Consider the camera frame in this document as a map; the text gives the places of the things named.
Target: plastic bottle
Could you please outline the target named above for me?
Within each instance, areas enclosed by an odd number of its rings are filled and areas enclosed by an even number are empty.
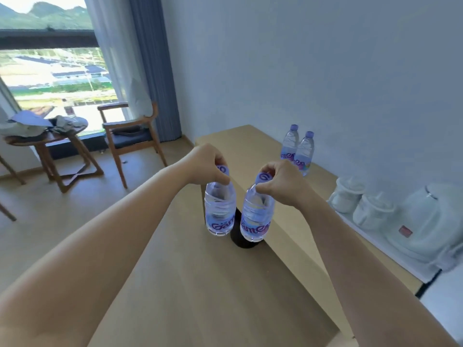
[[[294,160],[294,154],[299,144],[298,128],[299,126],[297,124],[292,124],[291,129],[283,139],[283,148],[281,149],[280,156],[282,160],[290,160],[291,162]]]
[[[74,107],[73,107],[74,102],[68,101],[66,99],[62,99],[62,104],[64,106],[64,111],[66,112],[67,118],[70,121],[75,122],[77,119],[77,116],[75,115],[75,112],[74,112]]]
[[[253,186],[246,192],[240,231],[248,241],[262,241],[269,230],[275,208],[275,200],[268,195],[257,193],[256,185],[270,180],[272,180],[270,174],[259,173]]]
[[[313,144],[313,131],[308,131],[305,138],[300,142],[293,161],[303,176],[307,175],[309,172],[314,149],[315,145]]]
[[[217,168],[230,175],[228,167],[217,166]],[[217,182],[207,184],[204,209],[207,229],[216,236],[227,235],[235,222],[236,193],[233,184],[223,185]]]

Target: person's left arm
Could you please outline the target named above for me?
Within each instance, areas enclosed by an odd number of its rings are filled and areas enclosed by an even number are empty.
[[[229,183],[216,164],[225,164],[216,148],[194,148],[35,263],[0,297],[3,344],[86,346],[175,195]]]

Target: cup lid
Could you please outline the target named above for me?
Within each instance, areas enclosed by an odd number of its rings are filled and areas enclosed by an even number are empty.
[[[365,185],[356,177],[340,177],[336,180],[336,185],[357,195],[365,193]]]
[[[216,166],[223,174],[230,176],[230,171],[227,166]]]
[[[392,212],[395,210],[395,206],[392,202],[388,201],[382,196],[382,192],[380,192],[376,196],[372,195],[363,195],[362,199],[369,203],[373,208],[379,210],[380,212]]]
[[[265,183],[265,182],[270,181],[272,179],[273,179],[273,177],[268,173],[259,173],[256,176],[255,184],[257,185],[259,183]]]

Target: forearm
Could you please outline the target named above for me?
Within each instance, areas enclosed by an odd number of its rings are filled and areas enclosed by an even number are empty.
[[[86,345],[186,183],[180,165],[167,167],[78,229],[3,294],[0,326]]]
[[[360,346],[457,346],[325,200],[312,192],[300,210]]]

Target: chair seat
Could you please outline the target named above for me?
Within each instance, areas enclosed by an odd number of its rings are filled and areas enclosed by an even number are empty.
[[[113,134],[113,141],[114,141],[114,146],[116,147],[116,149],[132,146],[137,143],[141,143],[145,141],[152,141],[152,140],[153,138],[148,128],[142,128],[140,133],[136,133],[132,136]],[[107,144],[109,144],[108,138],[106,136],[105,136],[105,141]]]

